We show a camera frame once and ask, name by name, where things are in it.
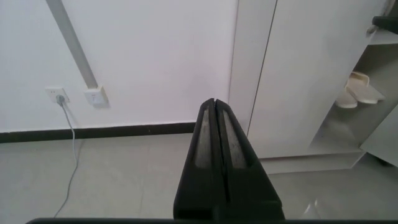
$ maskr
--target electrical outlet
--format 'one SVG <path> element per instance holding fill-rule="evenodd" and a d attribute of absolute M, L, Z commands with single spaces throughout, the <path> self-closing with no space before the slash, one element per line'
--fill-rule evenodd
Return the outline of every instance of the electrical outlet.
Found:
<path fill-rule="evenodd" d="M 45 87 L 45 91 L 47 92 L 52 102 L 56 103 L 57 95 L 62 95 L 65 98 L 65 102 L 69 103 L 69 98 L 62 87 Z"/>

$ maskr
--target shelf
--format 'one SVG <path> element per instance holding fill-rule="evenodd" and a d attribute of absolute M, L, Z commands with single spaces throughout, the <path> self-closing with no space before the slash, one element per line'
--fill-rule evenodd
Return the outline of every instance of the shelf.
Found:
<path fill-rule="evenodd" d="M 326 117 L 308 148 L 308 153 L 313 155 L 361 151 L 349 127 L 332 116 Z"/>
<path fill-rule="evenodd" d="M 350 169 L 363 155 L 365 155 L 365 152 L 361 151 L 344 154 L 260 159 L 260 162 L 267 174 L 283 174 L 289 172 Z"/>
<path fill-rule="evenodd" d="M 355 70 L 368 75 L 370 85 L 386 97 L 376 105 L 360 103 L 357 108 L 340 111 L 340 118 L 362 143 L 398 103 L 398 44 L 368 46 Z"/>
<path fill-rule="evenodd" d="M 382 29 L 377 30 L 369 45 L 381 44 L 398 44 L 398 35 Z"/>

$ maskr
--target white power cord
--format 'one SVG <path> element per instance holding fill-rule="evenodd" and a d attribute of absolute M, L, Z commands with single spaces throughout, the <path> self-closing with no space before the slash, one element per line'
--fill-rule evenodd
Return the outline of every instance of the white power cord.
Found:
<path fill-rule="evenodd" d="M 72 131 L 72 150 L 73 150 L 73 155 L 75 156 L 75 169 L 73 170 L 72 176 L 70 177 L 70 180 L 69 180 L 68 190 L 67 190 L 67 196 L 65 197 L 65 200 L 63 201 L 61 207 L 58 209 L 58 211 L 57 211 L 56 214 L 54 215 L 54 218 L 57 217 L 58 213 L 61 212 L 62 208 L 65 206 L 65 204 L 66 204 L 67 201 L 68 201 L 68 198 L 69 198 L 69 191 L 70 191 L 70 185 L 71 185 L 71 183 L 72 183 L 73 176 L 75 175 L 75 172 L 76 172 L 77 167 L 78 167 L 78 165 L 79 165 L 79 160 L 78 160 L 78 158 L 77 158 L 76 150 L 75 150 L 75 130 L 73 129 L 72 125 L 70 124 L 69 117 L 68 117 L 68 113 L 67 113 L 67 111 L 65 110 L 65 107 L 64 107 L 64 105 L 63 105 L 64 102 L 65 102 L 65 98 L 64 98 L 62 95 L 57 95 L 57 103 L 62 107 L 62 110 L 63 110 L 63 112 L 65 113 L 65 116 L 67 117 L 67 121 L 68 121 L 68 124 L 69 124 L 69 128 L 70 128 L 71 131 Z"/>

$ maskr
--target cabinet door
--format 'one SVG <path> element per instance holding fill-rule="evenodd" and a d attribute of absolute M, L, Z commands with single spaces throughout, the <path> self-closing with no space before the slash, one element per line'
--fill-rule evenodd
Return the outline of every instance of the cabinet door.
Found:
<path fill-rule="evenodd" d="M 239 1 L 228 104 L 248 134 L 276 0 Z"/>
<path fill-rule="evenodd" d="M 248 132 L 258 157 L 306 155 L 384 3 L 278 0 Z"/>
<path fill-rule="evenodd" d="M 361 149 L 398 166 L 398 106 L 363 142 Z"/>

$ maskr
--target white wardrobe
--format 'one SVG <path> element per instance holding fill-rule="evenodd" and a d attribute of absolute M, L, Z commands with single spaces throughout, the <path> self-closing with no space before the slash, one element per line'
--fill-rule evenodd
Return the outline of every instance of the white wardrobe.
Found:
<path fill-rule="evenodd" d="M 393 2 L 272 2 L 261 72 L 255 74 L 258 63 L 248 70 L 242 65 L 248 62 L 234 58 L 236 94 L 229 99 L 267 173 L 348 169 L 366 151 L 398 165 L 393 133 L 385 137 L 388 146 L 378 137 L 398 131 L 398 109 L 391 112 L 398 104 L 398 35 L 370 31 L 373 17 Z M 239 11 L 236 38 L 238 31 Z M 235 40 L 235 50 L 243 48 L 239 43 Z M 245 75 L 239 68 L 246 68 Z M 353 109 L 334 106 L 353 70 L 367 74 L 386 99 Z M 383 126 L 384 120 L 397 126 Z"/>

